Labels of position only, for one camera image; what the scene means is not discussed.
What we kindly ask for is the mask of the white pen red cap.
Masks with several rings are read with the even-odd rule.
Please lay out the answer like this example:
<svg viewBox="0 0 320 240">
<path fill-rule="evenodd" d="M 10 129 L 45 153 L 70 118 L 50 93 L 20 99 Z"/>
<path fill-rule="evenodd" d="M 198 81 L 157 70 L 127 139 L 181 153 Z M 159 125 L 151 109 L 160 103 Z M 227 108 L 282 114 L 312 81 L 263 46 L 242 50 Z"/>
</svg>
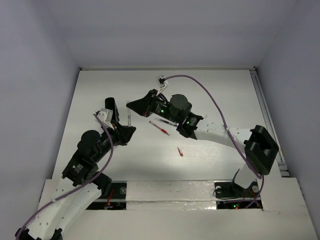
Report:
<svg viewBox="0 0 320 240">
<path fill-rule="evenodd" d="M 131 124 L 131 110 L 130 108 L 126 108 L 127 109 L 127 125 L 130 127 L 132 124 Z"/>
</svg>

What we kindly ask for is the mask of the clear red gel pen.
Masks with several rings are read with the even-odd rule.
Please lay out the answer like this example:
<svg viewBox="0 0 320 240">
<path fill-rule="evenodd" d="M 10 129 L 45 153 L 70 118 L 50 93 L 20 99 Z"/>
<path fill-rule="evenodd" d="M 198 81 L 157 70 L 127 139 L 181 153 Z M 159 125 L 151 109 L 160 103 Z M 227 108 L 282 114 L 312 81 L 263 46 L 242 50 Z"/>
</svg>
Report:
<svg viewBox="0 0 320 240">
<path fill-rule="evenodd" d="M 163 128 L 159 127 L 158 125 L 156 125 L 154 122 L 149 121 L 149 123 L 154 126 L 155 128 L 157 128 L 158 130 L 160 130 L 162 133 L 164 133 L 165 135 L 169 136 L 170 134 Z"/>
</svg>

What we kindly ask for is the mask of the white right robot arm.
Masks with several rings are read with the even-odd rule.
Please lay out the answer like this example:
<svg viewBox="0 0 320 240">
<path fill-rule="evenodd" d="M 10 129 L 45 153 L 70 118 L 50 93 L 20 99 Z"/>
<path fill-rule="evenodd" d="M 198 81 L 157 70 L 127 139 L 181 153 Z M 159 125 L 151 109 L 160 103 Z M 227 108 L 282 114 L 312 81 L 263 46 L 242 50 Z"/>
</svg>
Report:
<svg viewBox="0 0 320 240">
<path fill-rule="evenodd" d="M 239 169 L 230 190 L 242 196 L 259 177 L 270 174 L 279 152 L 279 146 L 267 129 L 256 125 L 253 129 L 240 129 L 211 122 L 192 113 L 192 104 L 182 94 L 174 94 L 166 100 L 157 90 L 150 90 L 141 99 L 128 102 L 127 108 L 148 118 L 155 114 L 177 124 L 176 130 L 185 138 L 205 140 L 236 149 L 245 164 Z"/>
</svg>

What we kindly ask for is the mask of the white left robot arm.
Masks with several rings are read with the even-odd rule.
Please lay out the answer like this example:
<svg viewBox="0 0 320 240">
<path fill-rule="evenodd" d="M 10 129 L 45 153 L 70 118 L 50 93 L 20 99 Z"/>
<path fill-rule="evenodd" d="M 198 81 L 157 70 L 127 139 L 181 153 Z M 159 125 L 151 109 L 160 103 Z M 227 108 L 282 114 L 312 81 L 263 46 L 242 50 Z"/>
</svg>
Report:
<svg viewBox="0 0 320 240">
<path fill-rule="evenodd" d="M 84 210 L 98 198 L 108 197 L 112 179 L 98 167 L 116 146 L 125 146 L 136 127 L 115 122 L 103 132 L 88 130 L 62 172 L 50 202 L 34 213 L 15 234 L 17 240 L 62 240 Z"/>
</svg>

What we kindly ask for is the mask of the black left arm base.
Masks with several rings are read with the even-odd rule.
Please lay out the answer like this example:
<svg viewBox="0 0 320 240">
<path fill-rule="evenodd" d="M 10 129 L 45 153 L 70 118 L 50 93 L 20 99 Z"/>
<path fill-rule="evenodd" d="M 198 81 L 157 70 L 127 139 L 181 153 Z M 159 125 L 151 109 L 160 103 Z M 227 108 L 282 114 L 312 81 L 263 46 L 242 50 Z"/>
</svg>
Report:
<svg viewBox="0 0 320 240">
<path fill-rule="evenodd" d="M 112 182 L 107 196 L 101 196 L 91 203 L 86 210 L 126 210 L 127 182 Z"/>
</svg>

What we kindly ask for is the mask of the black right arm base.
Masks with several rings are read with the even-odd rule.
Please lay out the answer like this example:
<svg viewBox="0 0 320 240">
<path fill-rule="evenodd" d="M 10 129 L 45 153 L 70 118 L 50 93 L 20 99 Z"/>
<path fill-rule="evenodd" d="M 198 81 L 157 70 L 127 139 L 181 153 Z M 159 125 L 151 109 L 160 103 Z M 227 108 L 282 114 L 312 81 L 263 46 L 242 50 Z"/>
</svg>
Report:
<svg viewBox="0 0 320 240">
<path fill-rule="evenodd" d="M 255 179 L 247 188 L 243 188 L 235 183 L 235 173 L 232 180 L 216 181 L 212 195 L 216 199 L 216 208 L 239 210 L 239 209 L 263 209 L 261 197 L 259 195 L 260 188 Z"/>
</svg>

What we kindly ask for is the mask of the black stationery container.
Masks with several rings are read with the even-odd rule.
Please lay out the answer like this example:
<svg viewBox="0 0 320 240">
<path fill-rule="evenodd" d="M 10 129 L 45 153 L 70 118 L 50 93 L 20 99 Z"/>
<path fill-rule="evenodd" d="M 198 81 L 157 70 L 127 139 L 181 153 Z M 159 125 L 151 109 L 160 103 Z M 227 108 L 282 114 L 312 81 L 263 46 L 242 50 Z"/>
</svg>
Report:
<svg viewBox="0 0 320 240">
<path fill-rule="evenodd" d="M 106 109 L 106 122 L 108 123 L 117 123 L 120 121 L 119 111 L 116 105 L 116 101 L 113 97 L 108 97 L 104 101 Z"/>
</svg>

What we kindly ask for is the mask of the black gel pen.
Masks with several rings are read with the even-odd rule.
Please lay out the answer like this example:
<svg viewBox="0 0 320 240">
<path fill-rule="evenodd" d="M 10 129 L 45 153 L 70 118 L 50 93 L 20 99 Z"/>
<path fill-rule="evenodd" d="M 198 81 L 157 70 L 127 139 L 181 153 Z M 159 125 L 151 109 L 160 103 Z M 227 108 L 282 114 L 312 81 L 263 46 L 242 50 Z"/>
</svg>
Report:
<svg viewBox="0 0 320 240">
<path fill-rule="evenodd" d="M 156 118 L 156 120 L 157 120 L 158 122 L 161 122 L 161 123 L 170 125 L 170 126 L 172 126 L 172 127 L 177 127 L 177 126 L 178 126 L 176 123 L 170 122 L 170 121 L 168 121 L 168 120 L 164 120 L 164 119 L 160 119 L 160 118 Z"/>
</svg>

